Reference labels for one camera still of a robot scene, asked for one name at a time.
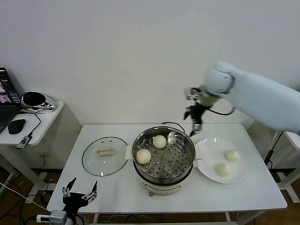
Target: cable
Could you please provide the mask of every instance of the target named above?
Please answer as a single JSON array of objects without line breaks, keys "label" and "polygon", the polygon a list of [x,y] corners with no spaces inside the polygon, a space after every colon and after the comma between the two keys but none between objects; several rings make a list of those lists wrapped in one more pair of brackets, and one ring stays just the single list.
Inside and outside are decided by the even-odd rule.
[{"label": "cable", "polygon": [[[278,134],[278,131],[275,133],[275,135],[274,135],[274,137],[273,137],[273,140],[272,140],[270,146],[271,146],[272,143],[274,142],[274,139],[275,139],[275,137],[276,137],[277,134]],[[278,143],[278,141],[279,141],[279,139],[280,139],[280,137],[281,137],[282,134],[283,134],[283,132],[280,133],[280,135],[279,135],[278,139],[276,140],[275,144],[273,145],[273,147],[271,148],[271,150],[269,150],[269,152],[268,152],[266,158],[264,159],[264,163],[265,163],[266,165],[267,165],[269,162],[271,162],[270,159],[271,159],[271,157],[272,157],[272,155],[273,155],[273,153],[274,153],[274,148],[275,148],[275,146],[277,145],[277,143]]]},{"label": "cable", "polygon": [[216,111],[213,111],[212,109],[207,109],[208,111],[211,111],[215,114],[218,114],[218,115],[221,115],[221,116],[228,116],[230,114],[232,114],[235,110],[235,107],[232,108],[232,110],[229,112],[229,113],[221,113],[221,112],[216,112]]},{"label": "cable", "polygon": [[47,194],[47,188],[48,188],[48,182],[47,181],[45,181],[46,183],[47,183],[47,187],[46,187],[46,190],[40,195],[40,197],[39,197],[39,200],[41,201],[41,203],[43,204],[43,205],[48,205],[48,203],[49,203],[49,201],[46,201],[45,199],[44,199],[44,196]]},{"label": "cable", "polygon": [[82,221],[82,225],[85,225],[85,222],[84,222],[84,219],[82,218],[82,216],[76,214],[75,217],[79,217],[81,219],[81,221]]},{"label": "cable", "polygon": [[159,223],[158,221],[156,221],[155,219],[153,219],[152,217],[150,217],[148,215],[140,215],[140,216],[138,216],[137,218],[135,218],[135,220],[133,221],[133,223],[135,223],[138,220],[138,218],[140,218],[140,217],[146,217],[146,218],[151,219],[155,223]]},{"label": "cable", "polygon": [[25,114],[25,113],[27,113],[27,114],[34,114],[36,116],[36,118],[38,119],[38,121],[39,121],[38,124],[33,128],[33,130],[30,131],[30,133],[27,135],[28,137],[31,137],[33,131],[41,124],[42,121],[41,121],[41,119],[34,112],[25,112],[23,110],[23,111],[20,111],[18,114]]},{"label": "cable", "polygon": [[[44,180],[44,182],[46,182],[47,186],[46,186],[45,191],[44,191],[42,194],[40,194],[40,201],[41,201],[42,204],[47,205],[47,203],[45,203],[45,201],[43,201],[44,199],[42,199],[42,195],[44,195],[44,193],[46,193],[46,191],[47,191],[47,189],[48,189],[49,183],[48,183],[46,180]],[[26,197],[29,197],[29,196],[38,196],[38,195],[28,195],[31,189],[32,189],[32,188],[29,189],[29,191],[26,193],[25,196],[26,196]],[[22,217],[22,209],[23,209],[24,203],[25,203],[25,199],[23,199],[22,204],[21,204],[21,206],[20,206],[20,210],[19,210],[19,216],[21,216],[21,217]]]},{"label": "cable", "polygon": [[35,113],[39,113],[40,111],[44,111],[45,109],[42,109],[42,110],[39,110],[39,111],[37,111],[37,112],[35,112]]},{"label": "cable", "polygon": [[126,218],[126,220],[125,220],[125,222],[124,223],[126,223],[127,221],[129,222],[129,219],[133,216],[134,214],[132,214],[132,215],[130,215],[130,216],[128,216],[127,218]]},{"label": "cable", "polygon": [[[25,196],[27,196],[27,195],[30,193],[30,190],[32,189],[32,187],[33,187],[33,186],[31,186],[31,188],[29,189],[29,191],[26,193]],[[23,201],[22,201],[22,203],[21,203],[21,206],[20,206],[20,210],[19,210],[19,216],[20,216],[20,217],[22,217],[22,209],[23,209],[24,203],[25,203],[25,199],[23,199]]]},{"label": "cable", "polygon": [[43,158],[43,165],[42,165],[40,168],[34,170],[34,172],[39,171],[40,169],[42,169],[42,168],[46,165],[46,161],[45,161],[45,160],[46,160],[46,159],[45,159],[46,157],[45,157],[45,155],[42,155],[41,157]]},{"label": "cable", "polygon": [[173,122],[173,121],[166,121],[166,122],[163,122],[161,124],[166,124],[166,123],[172,123],[172,124],[176,124],[177,126],[179,126],[183,132],[185,133],[186,131],[184,130],[184,128],[179,124],[179,123],[176,123],[176,122]]},{"label": "cable", "polygon": [[16,194],[18,194],[18,195],[21,196],[22,198],[24,198],[24,199],[26,199],[26,200],[32,202],[32,203],[35,204],[36,206],[38,206],[38,207],[40,207],[40,208],[42,208],[42,209],[48,211],[48,210],[47,210],[46,208],[44,208],[43,206],[40,206],[39,204],[36,204],[34,201],[32,201],[32,200],[26,198],[25,196],[21,195],[20,193],[14,191],[13,189],[10,189],[9,187],[6,187],[6,188],[9,189],[9,190],[11,190],[11,191],[13,191],[13,192],[15,192]]},{"label": "cable", "polygon": [[28,221],[29,220],[37,220],[37,216],[32,216],[32,217],[29,217],[27,220],[26,220],[26,222],[25,222],[25,224],[24,225],[26,225],[27,223],[28,223]]},{"label": "cable", "polygon": [[17,207],[18,204],[20,203],[20,201],[21,201],[21,198],[19,199],[19,201],[18,201],[12,208],[10,208],[6,213],[4,213],[4,214],[0,217],[0,220],[3,219],[5,216],[7,216],[8,213],[9,213],[10,211],[12,211],[15,207]]},{"label": "cable", "polygon": [[108,218],[108,220],[106,220],[106,221],[101,221],[101,223],[115,223],[115,222],[112,222],[112,221],[111,221],[111,219],[114,218],[114,217],[116,217],[116,222],[117,222],[117,223],[118,223],[118,217],[125,217],[126,220],[125,220],[124,223],[126,223],[126,221],[129,219],[130,216],[127,217],[127,216],[124,215],[124,214],[121,214],[121,215],[115,215],[115,214],[112,214],[112,215],[110,215],[110,216],[103,216],[103,217],[109,217],[109,218]]},{"label": "cable", "polygon": [[23,223],[23,224],[25,224],[25,222],[24,222],[24,218],[23,218],[23,217],[21,217],[21,216],[19,216],[19,215],[7,214],[6,216],[8,216],[8,217],[19,217],[19,219],[21,219],[21,220],[22,220],[22,223]]},{"label": "cable", "polygon": [[21,189],[20,189],[20,187],[16,184],[16,183],[14,183],[14,182],[12,182],[12,181],[10,181],[10,180],[1,180],[1,181],[6,181],[6,182],[9,182],[9,183],[12,183],[13,185],[15,185],[18,189],[19,189],[19,191],[21,192]]}]

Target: small white side table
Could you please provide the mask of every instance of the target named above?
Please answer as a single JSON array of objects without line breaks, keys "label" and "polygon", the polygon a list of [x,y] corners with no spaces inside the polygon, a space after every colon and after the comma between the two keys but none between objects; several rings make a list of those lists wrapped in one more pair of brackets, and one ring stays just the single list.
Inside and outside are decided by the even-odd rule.
[{"label": "small white side table", "polygon": [[[57,117],[57,115],[62,110],[64,103],[63,102],[56,102],[57,107],[53,112],[45,113],[45,114],[37,114],[37,116],[41,119],[41,124],[35,129],[32,134],[32,139],[28,143],[28,145],[37,145],[42,138],[44,137],[45,133]],[[0,134],[0,154],[3,157],[0,157],[0,165],[11,173],[10,178],[15,175],[18,176],[18,172],[13,169],[14,166],[17,170],[19,170],[24,176],[26,176],[32,183],[34,183],[33,188],[31,189],[28,197],[31,200],[34,200],[37,192],[39,190],[54,190],[56,184],[49,183],[48,187],[47,184],[43,181],[46,177],[47,173],[42,172],[39,176],[37,176],[27,165],[22,157],[19,156],[18,152],[22,151],[16,148],[9,148],[8,146],[16,146],[20,143],[22,138],[29,134],[29,132],[38,124],[38,119],[32,114],[18,114],[16,115],[13,120],[17,119],[26,119],[25,126],[23,130],[16,134],[11,135],[8,133],[8,128],[6,127],[5,130],[2,131]]]},{"label": "small white side table", "polygon": [[[292,145],[297,150],[300,150],[300,136],[291,132],[284,132],[284,134],[286,135],[287,139],[292,143]],[[295,193],[294,189],[292,188],[291,184],[300,177],[300,165],[288,176],[285,176],[283,172],[277,172],[277,175],[281,180],[278,183],[278,187],[280,188],[280,190],[285,190],[293,203],[299,203],[300,200],[297,194]]]}]

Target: black cable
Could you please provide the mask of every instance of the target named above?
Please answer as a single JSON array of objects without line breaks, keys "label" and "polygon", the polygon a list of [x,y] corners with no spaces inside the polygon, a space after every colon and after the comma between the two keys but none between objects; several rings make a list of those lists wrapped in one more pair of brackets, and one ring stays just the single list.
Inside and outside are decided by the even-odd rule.
[{"label": "black cable", "polygon": [[23,223],[23,224],[25,224],[25,222],[24,222],[24,218],[23,218],[23,217],[21,217],[21,216],[19,216],[19,215],[7,214],[6,216],[8,216],[8,217],[19,217],[19,219],[21,219],[21,220],[22,220],[22,223]]},{"label": "black cable", "polygon": [[24,225],[26,225],[27,223],[28,223],[28,221],[29,220],[37,220],[37,216],[32,216],[32,217],[29,217],[27,220],[26,220],[26,222],[25,222],[25,224]]},{"label": "black cable", "polygon": [[27,135],[28,137],[31,137],[33,131],[41,124],[41,119],[36,115],[36,113],[34,112],[24,112],[24,111],[20,111],[18,114],[34,114],[36,116],[36,118],[38,119],[38,124],[33,128],[32,131],[30,131],[30,133]]},{"label": "black cable", "polygon": [[273,169],[273,162],[271,160],[269,160],[268,163],[271,163],[271,168],[270,169]]},{"label": "black cable", "polygon": [[211,111],[211,112],[213,112],[215,114],[221,115],[221,116],[228,116],[228,115],[230,115],[230,114],[232,114],[234,112],[235,108],[233,107],[232,110],[229,113],[216,112],[216,111],[213,111],[212,109],[207,109],[207,110]]},{"label": "black cable", "polygon": [[179,126],[183,132],[185,133],[186,131],[184,130],[184,128],[179,124],[179,123],[176,123],[176,122],[173,122],[173,121],[166,121],[166,122],[163,122],[161,124],[166,124],[166,123],[172,123],[172,124],[176,124],[177,126]]},{"label": "black cable", "polygon": [[[31,188],[29,189],[29,191],[26,193],[26,195],[29,194],[29,192],[31,191],[32,187],[33,187],[33,185],[31,186]],[[24,205],[24,203],[25,203],[25,199],[22,198],[22,200],[23,200],[23,201],[22,201],[22,203],[21,203],[20,210],[19,210],[19,216],[21,216],[21,217],[22,217],[22,209],[23,209],[23,205]]]},{"label": "black cable", "polygon": [[35,113],[39,113],[40,111],[44,111],[45,109],[42,109],[42,110],[39,110],[39,111],[37,111],[37,112],[35,112]]},{"label": "black cable", "polygon": [[43,157],[43,165],[42,165],[40,168],[34,170],[33,172],[39,171],[39,170],[42,169],[45,165],[46,165],[46,159],[45,159],[45,157]]},{"label": "black cable", "polygon": [[80,218],[80,219],[81,219],[81,221],[82,221],[82,225],[84,225],[84,224],[85,224],[85,222],[84,222],[84,219],[82,218],[82,216],[80,216],[80,215],[76,214],[76,215],[75,215],[75,217],[78,217],[78,218]]},{"label": "black cable", "polygon": [[17,207],[18,204],[20,203],[21,199],[22,199],[22,197],[19,198],[19,201],[18,201],[12,208],[10,208],[7,212],[5,212],[5,213],[0,217],[0,220],[2,220],[4,217],[6,217],[7,214],[8,214],[10,211],[12,211],[15,207]]},{"label": "black cable", "polygon": [[[9,183],[12,183],[13,185],[15,185],[15,186],[18,188],[19,191],[21,191],[20,187],[19,187],[17,184],[15,184],[14,182],[10,181],[10,180],[0,180],[0,181],[6,181],[6,182],[9,182]],[[16,194],[15,192],[13,192],[13,191],[11,191],[11,190],[9,190],[9,191],[10,191],[12,194],[14,194],[15,196],[18,196],[18,197],[19,197],[19,195]]]},{"label": "black cable", "polygon": [[48,189],[49,183],[48,183],[46,180],[44,180],[44,181],[47,183],[47,186],[46,186],[45,191],[40,195],[39,200],[41,201],[41,203],[42,203],[43,205],[48,205],[49,201],[46,201],[46,200],[44,199],[44,196],[47,194],[47,189]]},{"label": "black cable", "polygon": [[266,165],[267,165],[269,162],[271,162],[270,159],[271,159],[271,157],[272,157],[272,155],[273,155],[273,153],[274,153],[274,148],[275,148],[275,146],[277,145],[277,143],[278,143],[278,141],[279,141],[279,139],[280,139],[280,137],[281,137],[282,134],[283,134],[283,132],[280,133],[280,135],[279,135],[278,139],[276,140],[275,144],[273,145],[272,149],[268,152],[266,158],[264,159],[264,163],[265,163]]}]

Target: laptop screen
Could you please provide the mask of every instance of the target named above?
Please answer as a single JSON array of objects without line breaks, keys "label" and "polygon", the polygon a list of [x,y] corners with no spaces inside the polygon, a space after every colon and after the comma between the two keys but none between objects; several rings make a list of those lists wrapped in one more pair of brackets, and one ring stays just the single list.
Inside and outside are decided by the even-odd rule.
[{"label": "laptop screen", "polygon": [[0,105],[18,105],[20,99],[5,68],[0,68]]}]

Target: white plate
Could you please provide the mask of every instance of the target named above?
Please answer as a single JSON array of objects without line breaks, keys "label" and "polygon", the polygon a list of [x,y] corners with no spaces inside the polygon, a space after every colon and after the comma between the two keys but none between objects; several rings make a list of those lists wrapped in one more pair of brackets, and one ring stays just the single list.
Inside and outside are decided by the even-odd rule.
[{"label": "white plate", "polygon": [[[236,183],[244,178],[247,173],[247,161],[243,153],[233,143],[222,138],[205,138],[197,143],[201,151],[202,160],[198,161],[198,169],[209,179],[223,184]],[[237,150],[240,153],[239,162],[228,161],[224,153],[228,150]],[[231,167],[232,172],[221,177],[215,171],[219,163],[226,163]]]}]

